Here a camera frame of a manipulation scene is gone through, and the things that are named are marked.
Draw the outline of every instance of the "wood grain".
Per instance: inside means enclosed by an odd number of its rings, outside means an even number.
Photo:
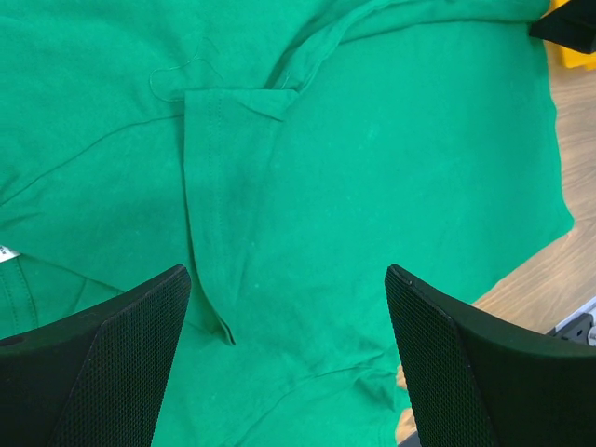
[[[563,68],[556,48],[548,46],[548,51],[563,190],[576,224],[475,304],[537,332],[549,331],[596,296],[596,71]],[[401,368],[398,384],[406,386]],[[398,441],[414,431],[408,410],[398,425]]]

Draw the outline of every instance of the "green fabric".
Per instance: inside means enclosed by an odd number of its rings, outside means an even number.
[[[393,445],[386,267],[471,303],[573,224],[547,6],[5,0],[0,334],[184,264],[155,446]]]

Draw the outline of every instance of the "green shirt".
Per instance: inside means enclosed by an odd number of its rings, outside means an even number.
[[[186,265],[155,446],[395,445],[386,267],[471,303],[573,224],[547,0],[3,3],[0,336]]]

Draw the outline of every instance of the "white tag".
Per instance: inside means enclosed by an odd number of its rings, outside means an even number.
[[[3,263],[4,261],[8,261],[9,259],[12,258],[16,258],[17,256],[19,256],[20,253],[11,250],[9,247],[4,247],[2,245],[0,245],[0,263]]]

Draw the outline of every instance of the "wooden surface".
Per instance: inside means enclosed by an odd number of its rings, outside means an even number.
[[[500,281],[476,306],[537,332],[547,332],[596,296],[596,71],[566,69],[549,47],[552,96],[557,104],[563,189],[574,229]],[[403,374],[398,383],[405,387]],[[404,412],[399,441],[415,431]]]

